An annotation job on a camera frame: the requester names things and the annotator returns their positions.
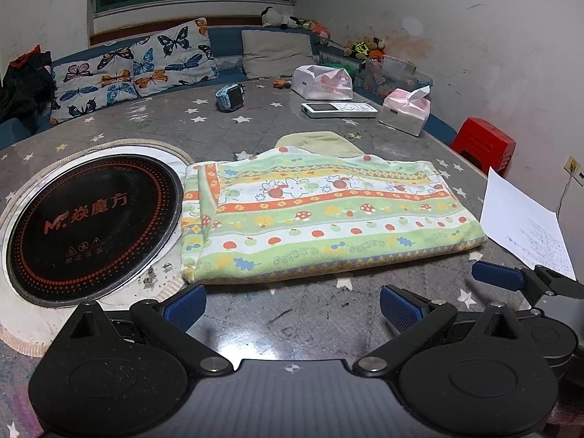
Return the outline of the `patterned children's jacket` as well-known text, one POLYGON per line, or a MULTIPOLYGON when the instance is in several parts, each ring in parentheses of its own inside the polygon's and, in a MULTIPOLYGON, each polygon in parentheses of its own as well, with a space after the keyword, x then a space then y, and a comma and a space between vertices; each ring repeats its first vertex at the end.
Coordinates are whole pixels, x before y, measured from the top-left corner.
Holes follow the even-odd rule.
POLYGON ((280 145, 186 171, 181 273, 200 284, 270 283, 482 245, 479 221, 428 161, 280 145))

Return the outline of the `dark clothes pile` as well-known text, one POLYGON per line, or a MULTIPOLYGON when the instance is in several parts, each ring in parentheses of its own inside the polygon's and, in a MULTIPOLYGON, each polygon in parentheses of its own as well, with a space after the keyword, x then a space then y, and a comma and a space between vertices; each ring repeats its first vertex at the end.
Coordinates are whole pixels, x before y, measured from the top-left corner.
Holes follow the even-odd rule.
POLYGON ((17 119, 32 134, 53 104, 55 84, 49 51, 36 45, 12 60, 1 81, 1 123, 17 119))

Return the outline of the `white paper sheet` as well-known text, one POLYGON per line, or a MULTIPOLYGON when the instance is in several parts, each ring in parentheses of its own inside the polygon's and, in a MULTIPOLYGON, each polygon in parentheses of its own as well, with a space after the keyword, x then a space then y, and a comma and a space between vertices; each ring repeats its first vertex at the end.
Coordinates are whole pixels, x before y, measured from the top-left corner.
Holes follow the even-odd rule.
POLYGON ((527 267, 541 265, 575 281, 555 212, 489 169, 480 223, 484 233, 527 267))

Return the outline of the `round induction cooktop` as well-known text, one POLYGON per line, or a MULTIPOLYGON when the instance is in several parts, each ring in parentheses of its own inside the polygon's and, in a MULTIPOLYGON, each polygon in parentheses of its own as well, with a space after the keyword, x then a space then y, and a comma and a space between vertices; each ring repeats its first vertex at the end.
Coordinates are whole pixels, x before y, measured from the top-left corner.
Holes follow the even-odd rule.
POLYGON ((177 293, 184 150, 127 138, 68 155, 8 197, 1 215, 1 341, 46 353, 74 308, 106 311, 177 293))

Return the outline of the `red plastic stool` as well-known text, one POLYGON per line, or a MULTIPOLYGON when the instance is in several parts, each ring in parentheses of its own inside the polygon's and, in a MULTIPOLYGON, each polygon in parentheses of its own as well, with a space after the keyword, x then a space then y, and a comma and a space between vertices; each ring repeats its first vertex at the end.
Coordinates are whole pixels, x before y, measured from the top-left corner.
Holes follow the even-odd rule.
POLYGON ((464 121, 450 147, 484 174, 493 169, 504 177, 516 141, 488 121, 471 117, 464 121))

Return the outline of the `pink tissue box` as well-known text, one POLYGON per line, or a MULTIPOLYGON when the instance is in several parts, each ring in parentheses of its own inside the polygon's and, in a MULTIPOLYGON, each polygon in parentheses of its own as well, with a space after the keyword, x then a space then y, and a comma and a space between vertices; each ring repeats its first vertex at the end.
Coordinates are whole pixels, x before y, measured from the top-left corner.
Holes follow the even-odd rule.
POLYGON ((430 116, 430 93, 430 85, 413 91, 396 88, 384 99, 378 121, 386 127, 418 137, 430 116))

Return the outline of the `white handheld device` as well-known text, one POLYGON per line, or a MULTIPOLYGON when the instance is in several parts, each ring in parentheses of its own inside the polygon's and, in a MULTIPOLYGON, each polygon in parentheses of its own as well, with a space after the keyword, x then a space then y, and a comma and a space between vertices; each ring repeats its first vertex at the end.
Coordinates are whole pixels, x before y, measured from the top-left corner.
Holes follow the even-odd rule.
POLYGON ((303 103, 301 110, 313 119, 374 119, 378 115, 378 110, 370 104, 353 102, 303 103))

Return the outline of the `blue toy watch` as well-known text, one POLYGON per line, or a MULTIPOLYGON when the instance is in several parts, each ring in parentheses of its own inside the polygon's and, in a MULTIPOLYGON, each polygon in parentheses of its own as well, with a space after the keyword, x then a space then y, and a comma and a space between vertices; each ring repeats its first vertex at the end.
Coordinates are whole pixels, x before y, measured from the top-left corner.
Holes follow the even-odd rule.
POLYGON ((216 94, 216 106, 220 112, 231 113, 239 110, 245 104, 246 89, 242 84, 228 84, 220 88, 216 94))

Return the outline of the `clear plastic container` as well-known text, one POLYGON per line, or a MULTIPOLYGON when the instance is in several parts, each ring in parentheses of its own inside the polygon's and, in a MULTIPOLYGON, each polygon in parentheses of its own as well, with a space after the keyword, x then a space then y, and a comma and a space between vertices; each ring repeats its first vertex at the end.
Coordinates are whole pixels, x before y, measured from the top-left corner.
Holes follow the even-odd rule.
POLYGON ((381 98, 385 98, 397 88, 413 92, 433 85, 431 76, 417 70, 417 67, 407 60, 386 55, 380 61, 369 59, 365 63, 363 87, 381 98))

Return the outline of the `white pink tissue bag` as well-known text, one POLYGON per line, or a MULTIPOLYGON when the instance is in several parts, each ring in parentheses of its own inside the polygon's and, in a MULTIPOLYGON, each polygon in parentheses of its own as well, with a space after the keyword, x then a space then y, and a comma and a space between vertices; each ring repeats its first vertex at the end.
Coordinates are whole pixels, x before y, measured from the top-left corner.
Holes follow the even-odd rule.
POLYGON ((349 101, 352 79, 344 68, 302 65, 295 69, 291 89, 305 100, 349 101))

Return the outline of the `blue sofa bench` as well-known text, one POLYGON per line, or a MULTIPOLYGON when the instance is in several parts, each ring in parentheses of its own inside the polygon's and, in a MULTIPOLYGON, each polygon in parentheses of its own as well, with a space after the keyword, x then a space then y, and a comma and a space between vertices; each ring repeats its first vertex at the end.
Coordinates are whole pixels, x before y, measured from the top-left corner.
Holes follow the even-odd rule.
MULTIPOLYGON (((245 30, 255 30, 256 27, 246 26, 227 26, 212 27, 209 29, 211 49, 215 58, 218 60, 220 77, 202 83, 202 86, 215 84, 228 84, 232 82, 242 82, 246 80, 242 69, 242 37, 241 33, 245 30)), ((132 43, 139 43, 143 40, 142 36, 129 38, 116 42, 104 43, 101 46, 92 46, 87 50, 81 50, 78 53, 72 53, 53 62, 53 69, 60 65, 66 68, 70 67, 76 60, 86 60, 93 57, 100 58, 102 55, 111 50, 118 50, 120 47, 130 46, 132 43)), ((1 124, 1 148, 36 135, 38 132, 49 130, 53 127, 50 122, 50 116, 47 114, 38 114, 32 122, 23 124, 18 118, 8 119, 1 124)), ((445 145, 451 145, 456 137, 456 131, 446 122, 430 115, 424 125, 424 130, 433 137, 442 141, 445 145)))

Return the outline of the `small orange toy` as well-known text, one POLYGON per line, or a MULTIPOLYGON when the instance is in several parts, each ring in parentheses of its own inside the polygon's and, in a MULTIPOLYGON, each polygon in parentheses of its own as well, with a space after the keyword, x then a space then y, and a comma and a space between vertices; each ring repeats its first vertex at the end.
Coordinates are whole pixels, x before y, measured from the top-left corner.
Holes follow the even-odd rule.
POLYGON ((291 87, 291 81, 286 79, 274 79, 272 86, 277 89, 289 89, 291 87))

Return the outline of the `butterfly print pillow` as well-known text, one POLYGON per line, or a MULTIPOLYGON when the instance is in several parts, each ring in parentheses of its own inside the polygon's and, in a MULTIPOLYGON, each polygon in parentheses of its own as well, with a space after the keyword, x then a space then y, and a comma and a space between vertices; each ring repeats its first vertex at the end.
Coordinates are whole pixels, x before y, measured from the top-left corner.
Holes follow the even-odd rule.
POLYGON ((218 77, 207 20, 197 18, 99 57, 54 67, 50 122, 218 77))

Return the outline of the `small plush toys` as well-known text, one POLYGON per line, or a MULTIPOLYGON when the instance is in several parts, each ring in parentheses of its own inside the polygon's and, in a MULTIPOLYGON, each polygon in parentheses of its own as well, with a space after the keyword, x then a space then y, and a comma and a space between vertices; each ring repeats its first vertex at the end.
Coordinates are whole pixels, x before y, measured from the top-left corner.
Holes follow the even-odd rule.
POLYGON ((345 57, 353 57, 358 60, 374 59, 383 60, 385 57, 385 42, 377 36, 366 36, 357 43, 348 43, 343 50, 345 57))

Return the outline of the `grey cushion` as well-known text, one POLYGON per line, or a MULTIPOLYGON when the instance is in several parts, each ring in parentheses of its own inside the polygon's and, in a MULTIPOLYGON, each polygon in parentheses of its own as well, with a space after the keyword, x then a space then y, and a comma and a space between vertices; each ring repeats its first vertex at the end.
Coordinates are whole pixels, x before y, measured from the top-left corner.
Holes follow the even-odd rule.
POLYGON ((242 50, 249 79, 292 76, 297 67, 314 64, 311 39, 304 34, 244 30, 242 50))

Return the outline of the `white black plush toy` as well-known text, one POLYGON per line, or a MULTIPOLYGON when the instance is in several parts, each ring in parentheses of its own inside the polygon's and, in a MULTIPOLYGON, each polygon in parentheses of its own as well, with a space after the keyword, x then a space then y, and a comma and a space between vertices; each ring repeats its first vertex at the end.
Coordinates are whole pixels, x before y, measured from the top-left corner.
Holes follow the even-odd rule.
POLYGON ((263 28, 299 29, 303 21, 295 16, 282 14, 274 7, 268 6, 260 13, 263 28))

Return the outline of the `wall power socket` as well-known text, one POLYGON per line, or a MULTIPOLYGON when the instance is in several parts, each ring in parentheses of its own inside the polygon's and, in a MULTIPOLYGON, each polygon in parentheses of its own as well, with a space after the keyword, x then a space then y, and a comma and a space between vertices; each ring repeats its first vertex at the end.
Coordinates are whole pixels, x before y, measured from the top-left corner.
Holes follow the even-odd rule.
POLYGON ((580 163, 573 156, 569 156, 564 165, 564 170, 568 172, 571 176, 575 176, 578 174, 579 168, 580 163))

